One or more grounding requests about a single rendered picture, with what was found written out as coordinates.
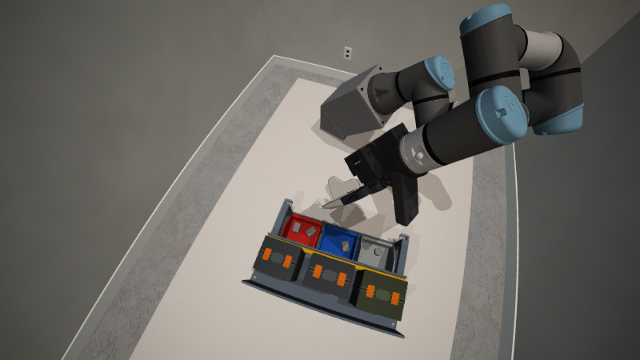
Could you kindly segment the red bin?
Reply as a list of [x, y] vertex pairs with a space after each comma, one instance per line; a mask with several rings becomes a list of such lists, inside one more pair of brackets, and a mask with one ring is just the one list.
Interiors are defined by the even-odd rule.
[[[302, 224], [299, 233], [295, 233], [292, 231], [295, 222]], [[317, 232], [308, 237], [305, 231], [312, 226], [316, 229]], [[283, 227], [281, 237], [288, 238], [290, 240], [300, 242], [302, 244], [315, 248], [322, 230], [322, 226], [323, 222], [319, 222], [311, 218], [306, 218], [301, 215], [292, 213]]]

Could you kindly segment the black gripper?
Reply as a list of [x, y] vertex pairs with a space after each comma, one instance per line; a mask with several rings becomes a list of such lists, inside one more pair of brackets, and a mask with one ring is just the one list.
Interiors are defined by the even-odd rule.
[[[400, 170], [408, 178], [419, 178], [426, 175], [429, 171], [416, 174], [408, 168], [402, 159], [400, 142], [402, 137], [408, 133], [410, 132], [402, 122], [344, 158], [352, 175], [357, 175], [364, 186], [360, 187], [360, 183], [356, 179], [343, 182], [335, 176], [329, 178], [328, 184], [333, 201], [323, 205], [322, 208], [334, 209], [345, 206], [392, 186], [390, 180], [392, 169]], [[357, 188], [353, 190], [355, 187]]]

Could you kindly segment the yellow flat bar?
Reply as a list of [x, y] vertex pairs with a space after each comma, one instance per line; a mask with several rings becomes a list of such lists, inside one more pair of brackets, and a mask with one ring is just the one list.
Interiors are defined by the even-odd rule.
[[[304, 247], [302, 247], [302, 249], [304, 250], [304, 252], [305, 252], [305, 253], [308, 253], [308, 254], [312, 254], [313, 252], [315, 252], [315, 253], [317, 253], [317, 254], [321, 254], [321, 253], [319, 253], [319, 252], [316, 252], [316, 251], [313, 251], [313, 250], [309, 250], [309, 249], [304, 248]], [[322, 255], [325, 255], [325, 254], [322, 254]], [[326, 257], [328, 257], [328, 258], [332, 258], [332, 259], [335, 259], [335, 260], [339, 260], [339, 261], [341, 261], [341, 262], [346, 262], [346, 261], [343, 261], [343, 260], [341, 260], [341, 259], [333, 258], [333, 257], [328, 256], [328, 255], [325, 255], [325, 256], [326, 256]], [[396, 277], [396, 276], [393, 276], [393, 275], [390, 275], [390, 274], [385, 274], [385, 273], [383, 273], [383, 272], [379, 272], [379, 271], [376, 271], [376, 270], [372, 270], [372, 269], [366, 268], [366, 267], [364, 267], [364, 266], [359, 266], [359, 265], [353, 264], [353, 263], [351, 263], [351, 262], [347, 262], [347, 263], [349, 263], [349, 264], [351, 264], [351, 265], [356, 266], [356, 268], [355, 268], [355, 269], [357, 269], [357, 270], [364, 270], [364, 269], [366, 269], [366, 270], [370, 270], [370, 271], [375, 271], [375, 272], [377, 272], [377, 273], [379, 273], [379, 274], [384, 274], [384, 275], [390, 276], [390, 277], [392, 277], [392, 278], [399, 278], [399, 277]], [[399, 278], [399, 279], [401, 279], [401, 280], [405, 281], [405, 279], [404, 279], [404, 278]]]

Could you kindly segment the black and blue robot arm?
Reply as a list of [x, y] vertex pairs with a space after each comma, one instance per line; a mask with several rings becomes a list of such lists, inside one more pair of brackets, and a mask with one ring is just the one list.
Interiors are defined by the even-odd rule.
[[[528, 126], [536, 135], [581, 128], [581, 65], [564, 37], [513, 24], [504, 3], [477, 10], [459, 28], [470, 94], [464, 103], [449, 100], [454, 72], [441, 55], [368, 82], [370, 104], [380, 115], [413, 103], [416, 130], [400, 142], [410, 170], [423, 174], [509, 145]], [[519, 68], [528, 69], [529, 89], [522, 90]], [[408, 226], [418, 215], [418, 178], [396, 169], [390, 178], [396, 223]]]

